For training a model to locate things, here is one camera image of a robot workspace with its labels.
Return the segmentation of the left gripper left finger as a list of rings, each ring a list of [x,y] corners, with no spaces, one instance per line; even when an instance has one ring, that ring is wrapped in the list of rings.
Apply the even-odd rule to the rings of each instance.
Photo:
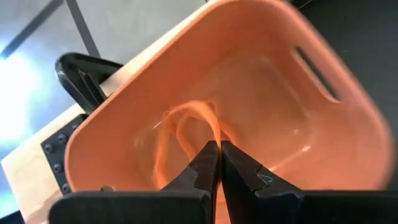
[[[214,223],[220,152],[209,141],[160,191],[75,192],[55,202],[50,224]]]

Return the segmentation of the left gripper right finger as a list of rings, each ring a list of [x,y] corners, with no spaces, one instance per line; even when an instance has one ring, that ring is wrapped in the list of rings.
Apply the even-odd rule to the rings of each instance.
[[[397,224],[397,192],[301,190],[231,142],[221,145],[231,223]]]

